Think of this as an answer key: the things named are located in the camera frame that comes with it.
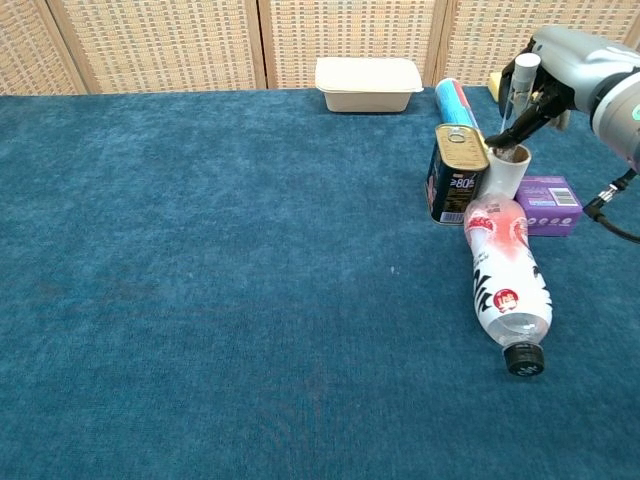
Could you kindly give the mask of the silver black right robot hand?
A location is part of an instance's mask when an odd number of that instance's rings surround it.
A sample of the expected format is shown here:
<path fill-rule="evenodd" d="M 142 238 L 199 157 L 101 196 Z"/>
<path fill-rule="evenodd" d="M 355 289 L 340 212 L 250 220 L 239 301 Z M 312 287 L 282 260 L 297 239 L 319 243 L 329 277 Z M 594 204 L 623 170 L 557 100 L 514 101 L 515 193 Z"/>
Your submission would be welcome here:
<path fill-rule="evenodd" d="M 562 26 L 539 28 L 524 51 L 540 57 L 538 98 L 511 127 L 485 140 L 490 147 L 511 148 L 567 110 L 593 116 L 607 93 L 639 71 L 636 51 Z"/>

